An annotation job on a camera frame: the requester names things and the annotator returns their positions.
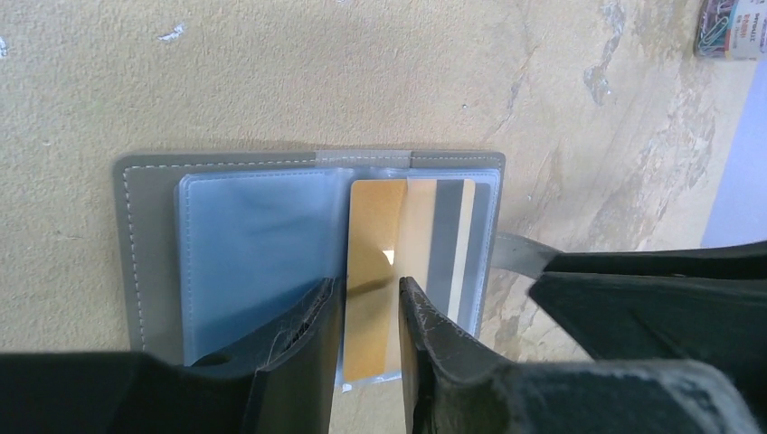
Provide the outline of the grey leather card holder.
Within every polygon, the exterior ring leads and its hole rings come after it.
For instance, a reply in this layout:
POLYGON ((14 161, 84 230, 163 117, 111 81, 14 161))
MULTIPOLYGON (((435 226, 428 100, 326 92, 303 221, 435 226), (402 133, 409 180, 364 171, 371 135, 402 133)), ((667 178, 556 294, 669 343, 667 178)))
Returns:
POLYGON ((497 230, 499 153, 327 151, 127 155, 113 167, 134 351, 190 366, 281 316, 325 279, 344 283, 358 180, 476 183, 459 320, 477 335, 491 268, 538 277, 556 250, 497 230))

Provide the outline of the gold credit card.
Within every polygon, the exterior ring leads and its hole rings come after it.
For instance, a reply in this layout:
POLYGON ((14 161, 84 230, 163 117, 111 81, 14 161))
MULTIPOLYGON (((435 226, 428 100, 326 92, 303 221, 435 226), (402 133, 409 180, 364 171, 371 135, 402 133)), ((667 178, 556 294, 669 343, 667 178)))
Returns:
POLYGON ((346 318, 342 372, 346 382, 399 369, 397 273, 404 180, 358 180, 350 197, 346 318))

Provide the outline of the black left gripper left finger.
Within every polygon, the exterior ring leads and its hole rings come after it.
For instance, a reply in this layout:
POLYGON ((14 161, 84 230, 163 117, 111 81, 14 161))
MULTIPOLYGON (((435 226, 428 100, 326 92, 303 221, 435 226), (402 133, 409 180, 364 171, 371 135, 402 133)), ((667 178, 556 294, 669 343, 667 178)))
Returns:
POLYGON ((325 433, 345 285, 190 366, 144 352, 3 354, 4 433, 325 433))

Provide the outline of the orange credit card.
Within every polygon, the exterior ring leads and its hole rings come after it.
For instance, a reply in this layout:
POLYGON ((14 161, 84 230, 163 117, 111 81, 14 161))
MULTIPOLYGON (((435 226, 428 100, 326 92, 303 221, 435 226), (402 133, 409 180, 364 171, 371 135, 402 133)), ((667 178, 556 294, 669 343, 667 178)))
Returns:
POLYGON ((459 320, 476 183, 470 179, 405 181, 393 269, 412 277, 431 303, 459 320))

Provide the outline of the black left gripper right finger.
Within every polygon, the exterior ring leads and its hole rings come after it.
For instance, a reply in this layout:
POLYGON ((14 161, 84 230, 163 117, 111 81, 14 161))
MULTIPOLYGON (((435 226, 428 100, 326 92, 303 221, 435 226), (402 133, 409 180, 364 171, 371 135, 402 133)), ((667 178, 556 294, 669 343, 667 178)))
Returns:
POLYGON ((399 282, 410 433, 757 433, 734 385, 693 361, 515 363, 399 282))

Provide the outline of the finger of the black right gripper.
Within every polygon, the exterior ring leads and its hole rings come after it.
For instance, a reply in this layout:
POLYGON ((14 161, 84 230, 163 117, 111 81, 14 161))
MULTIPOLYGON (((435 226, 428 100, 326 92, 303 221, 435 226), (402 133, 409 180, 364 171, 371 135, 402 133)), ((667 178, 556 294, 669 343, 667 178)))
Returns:
POLYGON ((594 359, 692 359, 766 416, 766 245, 560 253, 529 296, 594 359))

